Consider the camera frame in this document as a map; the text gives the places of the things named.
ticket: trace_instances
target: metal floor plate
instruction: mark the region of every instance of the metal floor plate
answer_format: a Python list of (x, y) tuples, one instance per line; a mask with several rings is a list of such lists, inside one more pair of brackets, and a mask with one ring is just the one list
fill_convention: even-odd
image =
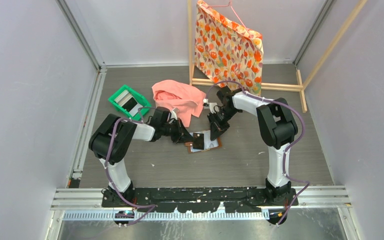
[(293, 208), (279, 228), (265, 220), (143, 221), (118, 228), (111, 221), (63, 220), (60, 240), (345, 240), (336, 208)]

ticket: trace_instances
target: white wall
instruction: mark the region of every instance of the white wall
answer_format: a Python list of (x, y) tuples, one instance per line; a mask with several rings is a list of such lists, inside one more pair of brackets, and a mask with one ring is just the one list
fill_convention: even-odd
[(0, 0), (0, 239), (45, 237), (95, 77), (55, 0)]
[[(196, 0), (192, 0), (196, 12)], [(208, 0), (209, 5), (228, 0)], [(292, 62), (324, 0), (233, 0), (244, 24), (263, 35), (264, 62)], [(88, 42), (107, 65), (188, 62), (187, 0), (68, 0)], [(230, 8), (217, 8), (237, 21)]]
[[(298, 66), (305, 76), (357, 2), (336, 1)], [(346, 186), (363, 239), (384, 239), (384, 1), (367, 2), (306, 97), (333, 179)]]

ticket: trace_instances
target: black mounting plate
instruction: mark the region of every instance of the black mounting plate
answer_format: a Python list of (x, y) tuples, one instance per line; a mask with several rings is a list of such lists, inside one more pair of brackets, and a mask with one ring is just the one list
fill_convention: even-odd
[[(110, 190), (103, 190), (102, 207), (128, 207), (117, 195)], [(261, 212), (262, 206), (279, 206), (285, 208), (296, 191), (291, 188), (290, 193), (269, 202), (265, 197), (264, 188), (250, 187), (139, 187), (134, 189), (131, 199), (138, 205), (156, 204), (153, 211), (172, 213), (176, 208), (180, 213), (215, 212), (223, 202), (226, 213), (256, 213)], [(147, 208), (138, 209), (146, 212)]]

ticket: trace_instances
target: wooden stick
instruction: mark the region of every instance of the wooden stick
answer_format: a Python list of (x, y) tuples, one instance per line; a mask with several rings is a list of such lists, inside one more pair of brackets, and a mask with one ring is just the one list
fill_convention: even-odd
[(307, 77), (307, 79), (304, 82), (303, 89), (305, 90), (307, 86), (310, 84), (310, 82), (313, 80), (317, 72), (322, 67), (323, 63), (325, 63), (326, 59), (331, 54), (332, 50), (336, 47), (339, 40), (341, 40), (344, 33), (347, 31), (348, 27), (353, 23), (354, 19), (356, 19), (357, 15), (360, 13), (361, 9), (366, 4), (367, 0), (360, 0), (357, 5), (355, 5), (352, 12), (349, 14), (348, 18), (345, 20), (345, 22), (340, 27), (339, 31), (336, 33), (335, 37), (330, 42), (329, 46), (327, 47), (326, 51), (324, 52), (323, 56), (318, 60), (317, 64), (312, 69), (310, 75)]
[(286, 91), (286, 92), (300, 92), (299, 89), (294, 88), (284, 88), (284, 87), (275, 87), (275, 86), (261, 86), (262, 90), (273, 90), (273, 91)]
[[(296, 70), (296, 81), (298, 82), (298, 85), (303, 85), (303, 80), (301, 79), (301, 71), (299, 69)], [(304, 89), (299, 91), (299, 98), (301, 99), (302, 112), (305, 114), (307, 112), (307, 101)]]
[(206, 78), (192, 78), (192, 82), (213, 83), (211, 79), (206, 79)]
[(192, 78), (194, 77), (194, 48), (193, 32), (192, 32), (192, 0), (187, 0), (187, 27), (189, 30), (189, 84), (192, 85)]
[(193, 82), (193, 85), (199, 86), (212, 86), (214, 83), (205, 83), (205, 82)]
[(294, 84), (278, 84), (278, 83), (261, 83), (261, 89), (270, 89), (270, 88), (281, 88), (281, 89), (290, 89), (295, 90), (293, 92), (299, 92), (303, 87), (300, 85), (294, 85)]

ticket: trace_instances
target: green plastic crate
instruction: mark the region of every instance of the green plastic crate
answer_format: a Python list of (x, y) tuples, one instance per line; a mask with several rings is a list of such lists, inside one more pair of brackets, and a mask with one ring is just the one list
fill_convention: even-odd
[[(128, 118), (131, 118), (133, 120), (141, 120), (141, 115), (138, 113), (136, 113), (136, 115), (132, 116), (127, 110), (125, 110), (124, 108), (122, 108), (121, 106), (119, 106), (115, 100), (116, 98), (122, 94), (122, 92), (124, 90), (127, 90), (132, 96), (133, 98), (136, 100), (137, 103), (139, 103), (140, 105), (144, 106), (144, 107), (151, 107), (151, 104), (148, 102), (148, 100), (140, 95), (137, 91), (133, 90), (132, 88), (130, 88), (129, 86), (127, 85), (123, 85), (118, 91), (116, 91), (112, 96), (110, 96), (108, 98), (108, 101), (114, 105), (114, 108), (115, 110), (117, 110), (118, 112), (122, 112), (124, 115), (126, 115)], [(150, 109), (149, 108), (143, 108), (140, 110), (140, 113), (145, 116), (145, 114), (147, 114), (147, 112), (149, 111)]]

